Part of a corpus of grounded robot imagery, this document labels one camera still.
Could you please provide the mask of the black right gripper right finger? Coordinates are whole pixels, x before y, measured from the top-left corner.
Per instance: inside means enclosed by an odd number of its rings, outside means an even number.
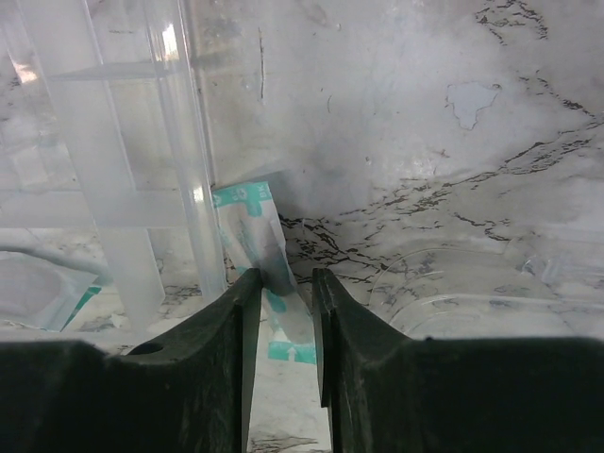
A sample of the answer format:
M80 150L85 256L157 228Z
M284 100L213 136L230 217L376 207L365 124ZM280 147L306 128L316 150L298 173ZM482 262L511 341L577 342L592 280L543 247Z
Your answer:
M312 274L321 405L336 452L599 452L603 344L414 340Z

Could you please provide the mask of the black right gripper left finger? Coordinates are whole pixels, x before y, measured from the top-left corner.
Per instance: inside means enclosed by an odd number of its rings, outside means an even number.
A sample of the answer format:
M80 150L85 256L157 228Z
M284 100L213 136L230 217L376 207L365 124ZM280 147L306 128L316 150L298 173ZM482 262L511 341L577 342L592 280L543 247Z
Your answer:
M1 346L5 452L243 452L260 272L125 355L81 341Z

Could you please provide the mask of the teal white dressing packet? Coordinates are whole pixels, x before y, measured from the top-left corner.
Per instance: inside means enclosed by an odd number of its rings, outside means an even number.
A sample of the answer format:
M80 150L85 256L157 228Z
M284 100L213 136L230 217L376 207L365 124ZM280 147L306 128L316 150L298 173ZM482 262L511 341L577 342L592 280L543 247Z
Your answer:
M286 241L269 184L248 182L212 194L227 257L238 273L258 269L262 309L272 336L268 358L315 364L312 320L287 260Z

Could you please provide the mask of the clear plastic tray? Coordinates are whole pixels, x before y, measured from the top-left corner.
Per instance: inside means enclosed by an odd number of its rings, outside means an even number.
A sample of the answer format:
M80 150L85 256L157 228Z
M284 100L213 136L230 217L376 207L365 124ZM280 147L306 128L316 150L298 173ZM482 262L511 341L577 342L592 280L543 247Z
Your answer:
M143 332L176 296L225 288L182 1L1 5L1 246L88 276L83 310Z

